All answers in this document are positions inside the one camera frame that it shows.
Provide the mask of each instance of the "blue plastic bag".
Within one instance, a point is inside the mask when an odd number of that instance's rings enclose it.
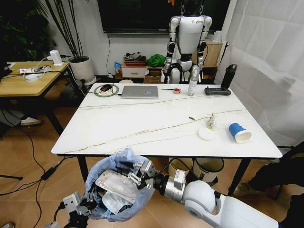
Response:
[[[139,155],[134,155],[131,148],[126,148],[124,151],[119,151],[116,155],[112,155],[110,157],[104,158],[96,163],[90,170],[89,175],[85,182],[85,198],[87,197],[87,192],[90,190],[92,184],[97,180],[97,178],[105,171],[105,170],[114,170],[117,167],[124,167],[120,162],[132,162],[136,163],[139,161],[147,161],[148,159]],[[116,221],[127,221],[134,217],[141,209],[145,207],[145,205],[149,202],[152,195],[154,193],[154,189],[143,188],[139,191],[135,198],[135,203],[129,209],[126,209],[117,215],[111,214],[110,210],[105,210],[100,207],[92,210],[90,215],[90,219],[107,219],[110,222]],[[102,202],[102,198],[95,194],[94,199],[97,203]]]

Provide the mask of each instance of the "table leg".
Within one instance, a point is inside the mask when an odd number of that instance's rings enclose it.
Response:
[[[9,179],[17,179],[19,181],[23,179],[23,177],[15,177],[15,176],[7,176],[7,175],[0,175],[0,177],[9,178]]]
[[[63,128],[59,122],[59,120],[57,119],[57,117],[55,116],[55,114],[53,113],[52,109],[50,107],[48,107],[45,103],[46,101],[42,101],[41,103],[44,103],[44,110],[45,113],[49,119],[49,121],[51,122],[51,124],[53,125],[53,127],[55,128],[56,132],[61,135],[63,132]]]
[[[89,171],[87,169],[87,164],[86,164],[86,157],[79,155],[79,156],[77,156],[77,159],[78,159],[82,178],[84,179],[84,182],[85,182],[89,175]]]
[[[84,99],[84,94],[83,94],[83,92],[81,91],[81,89],[79,88],[79,85],[76,83],[75,78],[74,78],[73,75],[72,75],[72,71],[71,71],[71,69],[70,69],[69,67],[67,68],[67,72],[68,72],[68,75],[69,75],[69,77],[70,77],[72,86],[74,87],[74,89],[75,89],[75,91],[76,91],[78,100],[79,100],[80,102],[82,102],[83,99]]]
[[[234,190],[236,189],[237,185],[239,184],[239,182],[241,181],[247,167],[249,166],[251,162],[251,159],[249,158],[243,158],[240,165],[238,166],[237,172],[234,175],[234,178],[232,180],[232,183],[230,185],[230,188],[228,190],[228,195],[231,196],[234,192]]]

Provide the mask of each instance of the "floor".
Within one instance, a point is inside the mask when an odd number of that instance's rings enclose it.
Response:
[[[49,99],[56,99],[62,85],[57,85],[48,95]],[[73,113],[74,107],[59,107],[55,114],[63,126],[66,126]],[[38,162],[48,169],[58,163],[61,158],[51,154],[50,150],[56,142],[58,135],[48,119],[39,114],[43,120],[41,126],[23,127],[33,138],[35,156]],[[89,168],[101,158],[88,158]],[[152,158],[155,166],[160,169],[168,161],[165,158]],[[228,187],[238,167],[240,160],[225,160],[225,168],[219,174],[219,182],[214,189],[227,193]],[[243,180],[249,180],[255,172],[268,161],[253,160]],[[27,136],[18,129],[10,129],[0,141],[0,173],[6,175],[24,176],[21,181],[0,179],[1,193],[9,192],[23,183],[29,183],[39,179],[41,169],[35,164],[31,154],[31,144]],[[13,221],[17,228],[33,227],[39,217],[39,209],[35,202],[36,185],[23,191],[0,197],[0,225]],[[58,170],[47,180],[41,183],[38,191],[38,200],[42,207],[42,217],[37,228],[43,227],[53,219],[54,212],[60,201],[67,195],[78,191],[84,192],[85,186],[81,178],[76,158],[65,160]],[[257,210],[281,221],[289,207],[290,195],[303,193],[304,189],[294,185],[284,186],[281,196],[274,200],[276,189],[271,189],[258,196],[240,198],[243,202]],[[57,221],[63,227],[67,223],[67,215],[64,210],[58,213]],[[127,222],[110,223],[107,220],[89,220],[88,228],[210,228],[207,223],[198,220],[189,214],[182,205],[170,201],[155,192],[149,204]]]

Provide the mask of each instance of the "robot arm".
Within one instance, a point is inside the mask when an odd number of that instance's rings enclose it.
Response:
[[[194,217],[202,219],[215,228],[279,228],[279,223],[260,211],[233,197],[214,191],[207,183],[197,180],[186,186],[185,171],[177,170],[175,177],[157,172],[151,161],[132,164],[134,172],[128,178],[138,189],[152,186],[161,195],[184,204]],[[65,228],[86,228],[88,216],[97,206],[92,187],[87,199],[78,193],[65,197],[58,209],[66,208],[69,223]],[[60,228],[54,221],[45,228]]]
[[[176,45],[176,29],[180,24],[181,17],[176,16],[172,17],[169,23],[169,42],[167,43],[167,56],[165,59],[165,63],[163,66],[164,76],[165,78],[162,78],[162,82],[167,81],[167,76],[169,76],[169,69],[172,64],[172,57]]]
[[[279,223],[262,212],[233,197],[214,191],[207,183],[197,180],[186,186],[185,171],[177,170],[175,177],[143,174],[143,180],[153,178],[153,187],[161,195],[184,204],[194,217],[215,228],[278,228]]]
[[[202,72],[203,70],[203,64],[204,64],[204,56],[203,56],[203,52],[207,46],[207,43],[205,42],[205,39],[208,35],[210,26],[212,24],[212,18],[208,17],[208,16],[204,16],[204,29],[201,33],[200,36],[200,42],[199,42],[199,46],[198,46],[198,66],[199,66],[199,71]]]

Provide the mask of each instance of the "computer mouse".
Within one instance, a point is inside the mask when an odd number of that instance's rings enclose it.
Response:
[[[109,89],[112,89],[112,86],[110,84],[105,84],[100,88],[100,91],[108,91]]]

